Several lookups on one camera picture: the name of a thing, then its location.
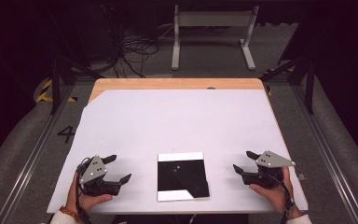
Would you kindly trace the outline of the dark curtain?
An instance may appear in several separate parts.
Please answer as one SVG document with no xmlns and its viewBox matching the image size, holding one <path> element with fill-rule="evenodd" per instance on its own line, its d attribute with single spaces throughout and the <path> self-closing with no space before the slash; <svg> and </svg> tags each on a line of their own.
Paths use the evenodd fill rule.
<svg viewBox="0 0 358 224">
<path fill-rule="evenodd" d="M 48 63 L 35 0 L 0 0 L 0 147 L 34 108 Z"/>
<path fill-rule="evenodd" d="M 306 8 L 281 59 L 306 54 L 358 146 L 358 0 L 318 0 Z"/>
</svg>

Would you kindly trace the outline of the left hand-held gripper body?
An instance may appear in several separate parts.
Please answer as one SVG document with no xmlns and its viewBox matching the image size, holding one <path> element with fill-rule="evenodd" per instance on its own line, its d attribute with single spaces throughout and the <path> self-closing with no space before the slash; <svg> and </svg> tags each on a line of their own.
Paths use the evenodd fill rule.
<svg viewBox="0 0 358 224">
<path fill-rule="evenodd" d="M 95 155 L 92 158 L 86 158 L 78 166 L 77 184 L 81 191 L 89 196 L 96 197 L 103 194 L 117 196 L 119 194 L 119 182 L 104 181 L 107 174 L 106 164 L 103 164 L 102 158 Z"/>
</svg>

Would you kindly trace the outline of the black and white photo frame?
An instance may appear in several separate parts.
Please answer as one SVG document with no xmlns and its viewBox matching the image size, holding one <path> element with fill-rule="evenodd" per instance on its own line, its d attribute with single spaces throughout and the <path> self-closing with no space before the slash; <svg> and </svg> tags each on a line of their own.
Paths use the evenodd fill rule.
<svg viewBox="0 0 358 224">
<path fill-rule="evenodd" d="M 158 154 L 159 202 L 209 198 L 202 152 Z"/>
</svg>

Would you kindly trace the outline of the white metal stand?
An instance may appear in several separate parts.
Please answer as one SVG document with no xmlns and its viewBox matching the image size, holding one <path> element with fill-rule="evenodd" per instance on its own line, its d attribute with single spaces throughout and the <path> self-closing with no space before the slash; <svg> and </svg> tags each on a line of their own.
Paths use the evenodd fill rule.
<svg viewBox="0 0 358 224">
<path fill-rule="evenodd" d="M 259 6 L 254 6 L 245 11 L 181 11 L 179 6 L 176 5 L 173 17 L 172 70 L 179 68 L 181 27 L 244 27 L 246 36 L 239 40 L 239 44 L 248 69 L 255 70 L 255 62 L 249 49 L 249 43 L 258 10 Z"/>
</svg>

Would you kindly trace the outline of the person's right hand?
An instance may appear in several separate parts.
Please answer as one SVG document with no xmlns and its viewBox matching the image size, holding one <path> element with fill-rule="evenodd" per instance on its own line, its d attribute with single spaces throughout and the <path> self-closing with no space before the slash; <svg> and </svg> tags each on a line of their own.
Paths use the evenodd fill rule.
<svg viewBox="0 0 358 224">
<path fill-rule="evenodd" d="M 290 172 L 287 167 L 282 168 L 283 174 L 283 187 L 277 187 L 275 189 L 264 189 L 257 184 L 251 184 L 249 188 L 261 195 L 268 200 L 270 205 L 275 208 L 281 215 L 285 213 L 285 202 L 286 196 L 285 192 L 288 190 L 291 198 L 294 198 L 293 186 L 290 180 Z"/>
</svg>

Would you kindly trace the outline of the aluminium floor rail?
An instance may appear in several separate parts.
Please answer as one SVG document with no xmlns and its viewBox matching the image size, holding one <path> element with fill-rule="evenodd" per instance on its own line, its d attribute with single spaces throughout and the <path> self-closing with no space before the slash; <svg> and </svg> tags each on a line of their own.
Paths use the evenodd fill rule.
<svg viewBox="0 0 358 224">
<path fill-rule="evenodd" d="M 324 164 L 327 167 L 337 192 L 344 203 L 347 212 L 350 215 L 351 222 L 358 224 L 358 202 L 355 199 L 353 192 L 348 184 L 346 176 L 342 173 L 336 158 L 334 157 L 330 146 L 327 144 L 326 139 L 322 133 L 322 130 L 316 120 L 316 118 L 309 112 L 305 104 L 305 96 L 299 87 L 293 87 L 292 92 L 299 103 L 302 112 L 308 121 L 308 124 L 316 138 L 318 150 L 323 158 Z"/>
<path fill-rule="evenodd" d="M 0 224 L 7 224 L 11 219 L 21 196 L 27 188 L 28 183 L 30 182 L 34 170 L 41 158 L 41 155 L 44 152 L 45 145 L 50 136 L 51 130 L 53 129 L 59 115 L 62 112 L 64 105 L 66 104 L 70 94 L 73 91 L 73 86 L 64 86 L 62 91 L 59 91 L 59 102 L 54 109 L 53 114 L 48 115 L 48 119 L 42 129 L 41 134 L 39 135 L 33 150 L 28 157 L 26 163 L 23 165 L 20 174 L 18 175 L 12 191 L 8 195 L 2 209 L 0 210 Z"/>
</svg>

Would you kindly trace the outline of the person's left hand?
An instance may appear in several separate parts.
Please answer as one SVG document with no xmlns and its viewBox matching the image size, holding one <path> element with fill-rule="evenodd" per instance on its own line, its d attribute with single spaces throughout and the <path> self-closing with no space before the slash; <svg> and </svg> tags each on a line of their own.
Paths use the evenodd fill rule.
<svg viewBox="0 0 358 224">
<path fill-rule="evenodd" d="M 88 213 L 92 207 L 101 203 L 109 202 L 112 199 L 113 196 L 110 194 L 103 194 L 96 197 L 81 194 L 80 190 L 77 189 L 77 174 L 74 174 L 64 207 L 71 212 L 77 213 L 76 204 L 79 203 L 80 207 L 83 208 L 86 213 Z"/>
</svg>

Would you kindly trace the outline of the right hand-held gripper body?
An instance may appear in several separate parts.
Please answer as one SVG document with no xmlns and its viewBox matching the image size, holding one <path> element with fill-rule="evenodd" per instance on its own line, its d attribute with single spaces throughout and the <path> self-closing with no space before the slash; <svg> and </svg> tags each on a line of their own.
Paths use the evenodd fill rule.
<svg viewBox="0 0 358 224">
<path fill-rule="evenodd" d="M 257 184 L 265 189 L 276 188 L 283 180 L 282 168 L 295 166 L 294 161 L 288 160 L 274 152 L 266 150 L 255 161 L 256 173 L 244 172 L 242 181 L 245 185 Z"/>
</svg>

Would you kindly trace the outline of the wristwatch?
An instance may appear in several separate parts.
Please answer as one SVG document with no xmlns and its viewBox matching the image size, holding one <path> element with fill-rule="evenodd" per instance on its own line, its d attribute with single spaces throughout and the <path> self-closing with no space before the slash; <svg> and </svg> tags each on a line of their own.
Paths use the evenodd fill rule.
<svg viewBox="0 0 358 224">
<path fill-rule="evenodd" d="M 285 202 L 285 213 L 284 216 L 289 218 L 293 215 L 296 210 L 296 202 L 294 199 L 290 199 Z"/>
</svg>

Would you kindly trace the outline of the black metal frame stand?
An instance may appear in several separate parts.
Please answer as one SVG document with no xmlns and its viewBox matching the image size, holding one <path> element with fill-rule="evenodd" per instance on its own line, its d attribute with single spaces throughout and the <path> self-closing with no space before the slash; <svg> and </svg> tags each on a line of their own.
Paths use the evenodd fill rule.
<svg viewBox="0 0 358 224">
<path fill-rule="evenodd" d="M 312 101 L 313 101 L 313 87 L 315 79 L 315 64 L 310 57 L 300 57 L 291 60 L 270 72 L 265 73 L 260 80 L 267 81 L 279 74 L 282 74 L 285 70 L 293 68 L 293 72 L 288 78 L 290 85 L 299 85 L 300 82 L 306 77 L 306 92 L 305 92 L 305 106 L 310 114 L 313 113 Z"/>
<path fill-rule="evenodd" d="M 49 77 L 52 79 L 51 113 L 55 114 L 65 101 L 61 94 L 61 81 L 65 86 L 73 86 L 76 83 L 76 73 L 71 70 L 72 67 L 94 79 L 103 76 L 89 68 L 90 62 L 71 11 L 66 6 L 46 6 L 45 12 L 45 38 L 50 58 Z"/>
</svg>

